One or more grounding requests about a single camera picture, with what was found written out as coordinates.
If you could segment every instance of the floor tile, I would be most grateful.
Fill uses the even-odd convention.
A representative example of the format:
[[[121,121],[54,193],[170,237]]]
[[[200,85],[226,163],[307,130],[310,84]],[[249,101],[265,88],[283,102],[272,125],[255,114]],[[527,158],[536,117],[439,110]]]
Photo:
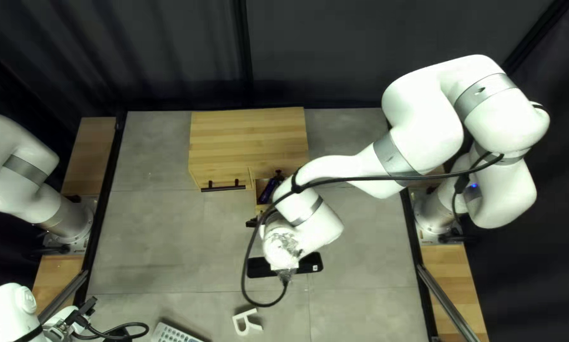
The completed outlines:
[[[253,230],[251,191],[112,192],[89,293],[239,291]],[[251,256],[261,256],[257,237]],[[290,291],[307,290],[296,275]],[[249,290],[280,290],[275,277],[248,279]]]
[[[305,110],[310,159],[355,155],[388,132],[381,108]]]
[[[312,342],[428,340],[417,287],[310,292]]]
[[[310,289],[416,285],[401,198],[376,199],[355,187],[318,189],[345,226],[319,252],[324,270],[309,275]]]
[[[113,191],[192,190],[188,149],[191,112],[129,112]]]
[[[277,291],[250,292],[257,300],[269,301]],[[275,307],[258,308],[253,323],[260,323],[263,332],[248,336],[236,335],[231,317],[250,309],[238,292],[102,294],[92,315],[92,325],[99,330],[131,321],[148,324],[150,333],[135,341],[150,341],[155,325],[166,318],[198,338],[212,342],[230,341],[310,341],[307,293],[287,293]]]

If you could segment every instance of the silver band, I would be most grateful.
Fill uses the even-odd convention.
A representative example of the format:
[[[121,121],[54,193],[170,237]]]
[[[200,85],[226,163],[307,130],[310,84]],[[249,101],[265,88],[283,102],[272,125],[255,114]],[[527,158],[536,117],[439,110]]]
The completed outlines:
[[[307,221],[316,212],[316,210],[319,209],[319,206],[322,204],[322,202],[323,202],[323,199],[322,199],[322,197],[319,196],[316,199],[316,202],[314,202],[314,204],[312,204],[312,206],[310,208],[308,208],[306,211],[304,211],[301,215],[299,215],[298,218],[296,218],[290,224],[293,227],[296,227],[296,226],[302,224],[303,222]]]
[[[8,160],[6,160],[3,166],[25,177],[26,179],[37,184],[38,186],[41,186],[42,183],[44,183],[44,181],[46,180],[46,178],[48,178],[48,175],[46,175],[44,171],[38,169],[29,162],[18,158],[15,155],[10,155],[10,157],[8,158]]]
[[[377,159],[382,163],[383,169],[391,176],[419,176],[420,174],[403,157],[401,151],[392,141],[392,136],[388,133],[383,138],[373,143],[373,151]],[[410,181],[395,181],[401,186],[407,186]]]
[[[478,105],[489,97],[508,89],[517,88],[506,74],[489,75],[464,90],[462,95],[455,100],[453,108],[458,113],[459,120],[464,122]]]
[[[475,141],[475,150],[477,150],[477,153],[479,156],[482,156],[487,152],[487,150],[484,149],[483,146],[480,146],[476,141]],[[512,164],[518,162],[519,160],[523,159],[525,157],[525,154],[527,154],[527,152],[525,152],[524,154],[522,154],[520,156],[516,156],[516,157],[506,157],[506,155],[504,155],[504,158],[502,158],[496,164],[497,165],[512,165]],[[495,158],[498,158],[498,156],[491,153],[490,155],[483,158],[483,160],[486,162],[490,162]]]

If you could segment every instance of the wooden cabinet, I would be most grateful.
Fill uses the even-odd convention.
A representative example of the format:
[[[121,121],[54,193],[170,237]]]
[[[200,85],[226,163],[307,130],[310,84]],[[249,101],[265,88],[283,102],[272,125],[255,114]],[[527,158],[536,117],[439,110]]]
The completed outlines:
[[[189,134],[189,173],[198,188],[239,185],[275,170],[290,175],[307,163],[302,107],[194,112]]]

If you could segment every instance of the black handle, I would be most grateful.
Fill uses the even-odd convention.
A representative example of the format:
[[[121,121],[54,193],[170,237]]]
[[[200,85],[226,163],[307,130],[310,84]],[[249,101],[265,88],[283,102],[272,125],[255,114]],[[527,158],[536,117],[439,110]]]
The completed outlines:
[[[226,191],[226,190],[245,190],[246,185],[239,185],[239,180],[236,178],[233,186],[212,186],[212,181],[208,181],[208,187],[203,187],[200,189],[201,192],[212,192],[212,191]]]

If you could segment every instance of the dark backdrop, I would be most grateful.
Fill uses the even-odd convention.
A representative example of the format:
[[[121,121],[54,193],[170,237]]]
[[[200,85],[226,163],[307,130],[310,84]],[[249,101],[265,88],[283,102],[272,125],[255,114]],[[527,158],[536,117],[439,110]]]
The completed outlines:
[[[569,10],[512,78],[551,114],[526,157],[538,198],[467,252],[491,341],[569,341]]]

